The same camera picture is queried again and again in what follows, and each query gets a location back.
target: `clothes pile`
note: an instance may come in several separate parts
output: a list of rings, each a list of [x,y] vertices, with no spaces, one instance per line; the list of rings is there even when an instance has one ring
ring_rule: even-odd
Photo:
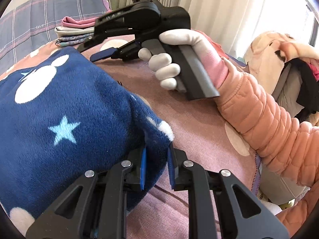
[[[62,19],[62,26],[55,28],[58,39],[55,41],[57,47],[73,46],[84,42],[94,34],[95,18],[85,20],[74,20],[71,17]]]
[[[319,125],[319,52],[314,47],[268,31],[253,40],[244,59],[247,71],[292,118]]]

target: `white glove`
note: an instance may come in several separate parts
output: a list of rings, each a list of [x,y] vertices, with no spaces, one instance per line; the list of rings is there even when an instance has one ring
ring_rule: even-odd
[[[169,45],[191,45],[215,87],[219,88],[217,86],[222,84],[224,78],[221,83],[219,79],[223,76],[226,77],[228,69],[204,35],[191,29],[173,29],[160,34],[159,39]],[[172,63],[172,57],[169,54],[162,53],[152,56],[147,48],[142,48],[138,52],[138,56],[140,59],[148,61],[149,68],[155,72],[162,88],[176,89],[175,77],[181,72],[181,67]]]

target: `metal bolt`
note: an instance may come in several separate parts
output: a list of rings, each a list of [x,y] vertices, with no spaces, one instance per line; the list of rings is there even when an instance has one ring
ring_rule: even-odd
[[[94,171],[88,170],[88,171],[85,172],[84,175],[85,175],[85,177],[91,178],[91,177],[94,176]]]
[[[232,173],[229,171],[229,170],[222,170],[221,171],[221,175],[224,176],[224,177],[229,177]]]
[[[123,166],[123,167],[130,167],[131,166],[131,161],[129,161],[129,160],[124,160],[123,162],[121,162],[121,165]]]
[[[184,164],[185,167],[192,167],[192,166],[194,166],[194,163],[193,163],[192,161],[190,161],[190,160],[184,161],[183,164]]]

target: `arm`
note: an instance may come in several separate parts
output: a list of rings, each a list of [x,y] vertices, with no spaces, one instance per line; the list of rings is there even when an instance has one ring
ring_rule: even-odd
[[[224,59],[229,73],[216,103],[221,115],[274,172],[298,184],[319,179],[319,127],[291,118],[256,79]]]

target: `person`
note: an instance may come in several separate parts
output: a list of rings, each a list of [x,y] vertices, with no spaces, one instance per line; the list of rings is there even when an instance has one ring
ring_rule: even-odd
[[[219,57],[201,33],[175,29],[160,34],[159,39],[170,45],[191,45],[220,93],[214,101],[221,115],[257,151],[269,170],[311,187],[296,206],[277,215],[293,236],[319,198],[319,127],[291,118],[253,75],[239,71],[225,57]],[[148,61],[162,88],[176,89],[175,77],[181,66],[172,63],[169,54],[152,56],[142,48],[139,57]]]

